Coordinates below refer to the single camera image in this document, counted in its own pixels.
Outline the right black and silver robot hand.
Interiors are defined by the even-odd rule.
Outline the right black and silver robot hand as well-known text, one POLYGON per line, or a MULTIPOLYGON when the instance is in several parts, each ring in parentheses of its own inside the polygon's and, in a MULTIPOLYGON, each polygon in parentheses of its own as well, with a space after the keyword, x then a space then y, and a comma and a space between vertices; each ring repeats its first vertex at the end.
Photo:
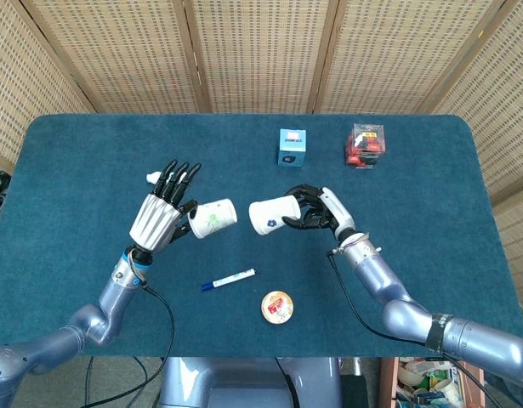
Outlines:
POLYGON ((296 230, 330 229, 338 244, 356 233, 353 217, 329 188, 300 184, 292 187, 284 196, 293 196, 300 209, 307 208, 299 219, 282 216, 287 226, 296 230))

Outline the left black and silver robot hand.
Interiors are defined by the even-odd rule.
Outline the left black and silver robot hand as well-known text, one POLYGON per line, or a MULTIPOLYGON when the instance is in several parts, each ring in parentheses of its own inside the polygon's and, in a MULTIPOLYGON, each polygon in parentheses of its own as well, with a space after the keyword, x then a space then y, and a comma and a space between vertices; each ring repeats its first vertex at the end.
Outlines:
POLYGON ((189 214, 196 215, 198 201, 181 201, 201 168, 201 163, 191 167, 189 162, 179 165, 177 160, 172 160, 160 172, 129 231, 136 249, 151 254, 160 252, 190 230, 180 222, 189 214))

